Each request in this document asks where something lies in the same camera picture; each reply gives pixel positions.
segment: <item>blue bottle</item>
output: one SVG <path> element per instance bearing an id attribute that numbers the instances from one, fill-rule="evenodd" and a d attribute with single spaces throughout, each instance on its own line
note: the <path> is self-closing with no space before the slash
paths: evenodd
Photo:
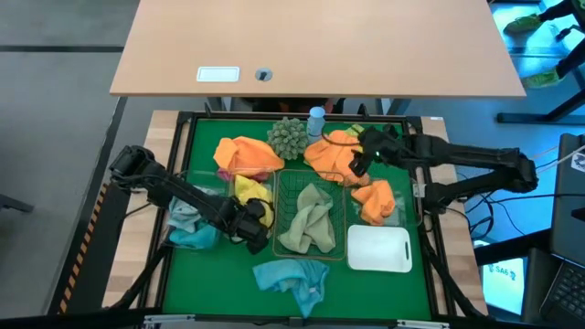
<path id="1" fill-rule="evenodd" d="M 307 121 L 307 137 L 309 144 L 315 143 L 321 139 L 321 131 L 325 126 L 325 109 L 322 107 L 313 107 L 309 111 L 309 120 Z"/>

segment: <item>sticker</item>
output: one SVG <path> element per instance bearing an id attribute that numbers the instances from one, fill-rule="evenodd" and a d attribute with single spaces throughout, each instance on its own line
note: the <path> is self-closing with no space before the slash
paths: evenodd
<path id="1" fill-rule="evenodd" d="M 570 167 L 585 173 L 585 154 L 575 153 L 570 159 Z"/>
<path id="2" fill-rule="evenodd" d="M 426 184 L 413 184 L 412 185 L 412 194 L 415 197 L 424 197 L 425 188 L 427 188 Z"/>
<path id="3" fill-rule="evenodd" d="M 239 67 L 199 67 L 197 82 L 238 82 Z"/>

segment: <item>green mat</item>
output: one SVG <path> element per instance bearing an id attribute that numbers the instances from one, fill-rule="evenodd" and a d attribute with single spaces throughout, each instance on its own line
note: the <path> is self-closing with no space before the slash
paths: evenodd
<path id="1" fill-rule="evenodd" d="M 351 123 L 329 122 L 325 131 L 346 129 Z M 215 172 L 212 156 L 222 137 L 247 136 L 266 141 L 272 122 L 263 121 L 197 121 L 190 170 Z M 286 168 L 308 169 L 303 159 L 286 162 Z M 369 173 L 386 178 L 395 192 L 411 196 L 408 172 L 373 164 Z M 196 184 L 195 176 L 187 181 Z M 416 227 L 413 200 L 406 198 L 408 228 L 412 246 L 412 271 L 388 273 L 353 271 L 346 260 L 324 261 L 330 266 L 325 280 L 324 301 L 318 303 L 311 317 L 354 319 L 430 320 L 431 312 L 425 286 Z M 346 203 L 347 225 L 361 221 L 352 202 Z M 176 249 L 174 251 L 166 293 L 164 313 L 198 313 L 224 315 L 301 316 L 289 292 L 261 292 L 252 267 L 280 260 L 269 247 L 250 255 L 244 245 L 232 245 L 222 239 L 209 251 Z"/>

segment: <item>computer monitor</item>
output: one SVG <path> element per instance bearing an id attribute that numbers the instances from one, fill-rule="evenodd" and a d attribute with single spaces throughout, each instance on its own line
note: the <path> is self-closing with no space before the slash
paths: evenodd
<path id="1" fill-rule="evenodd" d="M 585 136 L 564 133 L 560 137 L 558 158 L 585 144 Z M 555 194 L 585 194 L 585 152 L 579 152 L 557 167 Z M 552 210 L 551 253 L 585 267 L 585 221 L 572 216 L 585 207 L 585 196 L 556 196 Z"/>

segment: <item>gray floor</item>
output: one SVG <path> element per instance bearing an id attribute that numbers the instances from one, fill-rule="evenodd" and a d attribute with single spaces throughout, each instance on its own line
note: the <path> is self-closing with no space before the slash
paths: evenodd
<path id="1" fill-rule="evenodd" d="M 5 0 L 0 3 L 0 44 L 122 45 L 137 3 Z M 538 7 L 499 5 L 493 9 L 502 28 L 514 16 L 536 12 Z M 523 53 L 513 57 L 521 76 L 554 66 L 566 53 L 565 46 L 554 41 L 556 28 L 543 27 L 530 38 L 505 37 L 511 52 Z M 0 193 L 36 206 L 29 215 L 0 212 L 0 317 L 44 312 L 112 115 L 115 99 L 108 89 L 118 59 L 118 54 L 0 54 Z M 569 76 L 557 87 L 530 90 L 523 100 L 416 100 L 407 114 L 444 117 L 454 143 L 519 146 L 531 155 L 556 145 L 562 133 L 583 133 L 584 129 L 501 125 L 495 123 L 495 114 L 550 111 L 578 90 Z M 348 110 L 355 111 L 358 103 L 350 101 Z M 126 144 L 142 143 L 153 110 L 199 111 L 202 104 L 202 99 L 195 98 L 130 99 L 113 152 Z M 555 156 L 549 154 L 537 162 Z M 481 173 L 460 170 L 466 175 Z M 554 176 L 554 170 L 544 173 L 534 194 L 552 192 Z M 495 198 L 506 195 L 498 192 Z M 550 225 L 551 205 L 542 199 L 507 204 L 511 218 L 526 233 Z M 477 221 L 486 215 L 486 209 L 478 209 L 470 218 Z M 496 208 L 495 217 L 490 240 L 519 235 L 502 208 Z"/>

